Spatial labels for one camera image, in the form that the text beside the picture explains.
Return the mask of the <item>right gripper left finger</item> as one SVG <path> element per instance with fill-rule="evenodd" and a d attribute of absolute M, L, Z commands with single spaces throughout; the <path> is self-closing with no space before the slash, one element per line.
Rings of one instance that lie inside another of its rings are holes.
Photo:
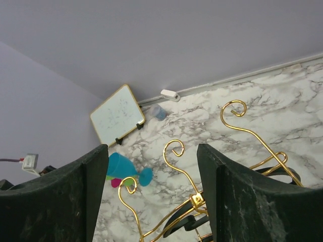
<path fill-rule="evenodd" d="M 99 145 L 1 191 L 1 241 L 92 241 L 108 163 L 108 146 Z"/>

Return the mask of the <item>magenta wine glass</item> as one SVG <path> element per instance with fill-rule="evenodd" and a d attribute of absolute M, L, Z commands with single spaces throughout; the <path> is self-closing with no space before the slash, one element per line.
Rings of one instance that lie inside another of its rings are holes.
<path fill-rule="evenodd" d="M 114 178 L 114 179 L 111 180 L 111 186 L 113 188 L 117 188 L 120 185 L 121 181 L 122 180 L 119 179 L 119 178 Z"/>

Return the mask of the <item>blue wine glass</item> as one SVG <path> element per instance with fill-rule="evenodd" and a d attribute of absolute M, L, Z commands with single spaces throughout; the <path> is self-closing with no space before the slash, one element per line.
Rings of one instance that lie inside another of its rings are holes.
<path fill-rule="evenodd" d="M 129 158 L 117 152 L 109 156 L 109 165 L 106 175 L 122 180 L 127 177 L 138 178 L 139 184 L 143 187 L 149 185 L 153 178 L 151 168 L 146 167 L 141 172 L 138 172 Z"/>

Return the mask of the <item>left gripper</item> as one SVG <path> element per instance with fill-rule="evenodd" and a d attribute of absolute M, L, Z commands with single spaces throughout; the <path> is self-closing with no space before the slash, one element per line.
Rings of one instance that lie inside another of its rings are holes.
<path fill-rule="evenodd" d="M 51 165 L 49 165 L 49 166 L 46 166 L 42 171 L 40 171 L 39 172 L 39 175 L 40 176 L 43 176 L 43 175 L 45 175 L 45 174 L 47 174 L 47 173 L 49 173 L 51 171 L 54 171 L 54 170 L 56 170 L 56 168 L 53 167 L 53 166 L 51 166 Z"/>

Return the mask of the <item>green wine glass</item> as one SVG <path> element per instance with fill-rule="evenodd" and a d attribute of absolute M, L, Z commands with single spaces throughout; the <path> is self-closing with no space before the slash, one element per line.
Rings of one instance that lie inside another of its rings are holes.
<path fill-rule="evenodd" d="M 109 180 L 109 181 L 111 181 L 112 179 L 114 179 L 114 177 L 112 177 L 112 176 L 106 176 L 106 180 Z M 123 183 L 123 185 L 124 186 L 131 186 L 131 185 L 133 185 L 134 184 L 134 181 L 132 180 L 132 179 L 126 179 L 125 181 L 124 181 L 124 183 Z"/>

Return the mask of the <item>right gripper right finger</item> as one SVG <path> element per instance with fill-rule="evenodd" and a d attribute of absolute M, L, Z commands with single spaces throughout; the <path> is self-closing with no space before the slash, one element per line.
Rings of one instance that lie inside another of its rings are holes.
<path fill-rule="evenodd" d="M 283 183 L 208 144 L 197 161 L 216 241 L 322 241 L 322 189 Z"/>

